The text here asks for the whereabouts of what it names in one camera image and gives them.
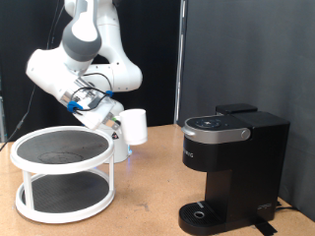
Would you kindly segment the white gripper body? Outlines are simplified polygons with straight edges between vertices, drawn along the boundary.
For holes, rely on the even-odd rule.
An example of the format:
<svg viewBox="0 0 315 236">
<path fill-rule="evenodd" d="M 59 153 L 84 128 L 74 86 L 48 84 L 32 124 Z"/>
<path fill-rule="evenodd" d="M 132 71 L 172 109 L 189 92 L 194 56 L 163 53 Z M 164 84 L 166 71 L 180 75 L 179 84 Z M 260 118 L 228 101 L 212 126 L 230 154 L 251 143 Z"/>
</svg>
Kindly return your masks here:
<svg viewBox="0 0 315 236">
<path fill-rule="evenodd" d="M 94 109 L 87 106 L 83 100 L 80 102 L 72 102 L 73 115 L 86 127 L 95 130 L 115 105 L 115 102 L 108 96 L 99 101 Z"/>
</svg>

